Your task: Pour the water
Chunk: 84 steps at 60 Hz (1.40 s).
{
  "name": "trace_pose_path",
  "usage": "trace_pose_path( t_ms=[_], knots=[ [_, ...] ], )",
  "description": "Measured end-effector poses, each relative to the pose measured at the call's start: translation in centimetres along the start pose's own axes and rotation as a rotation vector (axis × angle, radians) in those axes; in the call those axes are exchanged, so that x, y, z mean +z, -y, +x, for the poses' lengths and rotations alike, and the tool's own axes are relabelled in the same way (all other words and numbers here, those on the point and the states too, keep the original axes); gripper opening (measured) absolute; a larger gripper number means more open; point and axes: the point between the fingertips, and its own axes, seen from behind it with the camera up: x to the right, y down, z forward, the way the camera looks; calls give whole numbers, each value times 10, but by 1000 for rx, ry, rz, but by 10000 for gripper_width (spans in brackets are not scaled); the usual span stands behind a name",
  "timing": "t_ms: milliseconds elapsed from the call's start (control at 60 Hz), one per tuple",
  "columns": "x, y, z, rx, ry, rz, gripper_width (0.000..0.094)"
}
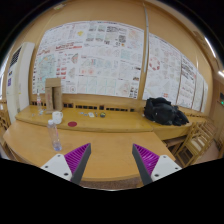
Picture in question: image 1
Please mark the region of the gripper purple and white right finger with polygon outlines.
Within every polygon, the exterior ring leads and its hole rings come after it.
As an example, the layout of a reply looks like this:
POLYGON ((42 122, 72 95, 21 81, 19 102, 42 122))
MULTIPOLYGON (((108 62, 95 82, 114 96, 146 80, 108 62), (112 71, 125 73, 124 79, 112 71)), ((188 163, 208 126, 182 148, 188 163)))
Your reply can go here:
POLYGON ((143 185, 148 185, 181 170, 181 167, 168 155, 159 156, 137 144, 132 146, 132 154, 143 185))

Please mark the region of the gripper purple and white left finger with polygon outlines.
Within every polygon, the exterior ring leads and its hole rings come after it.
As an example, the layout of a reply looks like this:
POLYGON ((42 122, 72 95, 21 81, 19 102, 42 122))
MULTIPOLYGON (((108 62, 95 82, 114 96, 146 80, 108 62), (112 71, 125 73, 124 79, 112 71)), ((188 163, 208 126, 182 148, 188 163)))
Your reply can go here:
POLYGON ((65 155, 56 154, 42 169, 79 185, 90 154, 91 144, 87 143, 65 155))

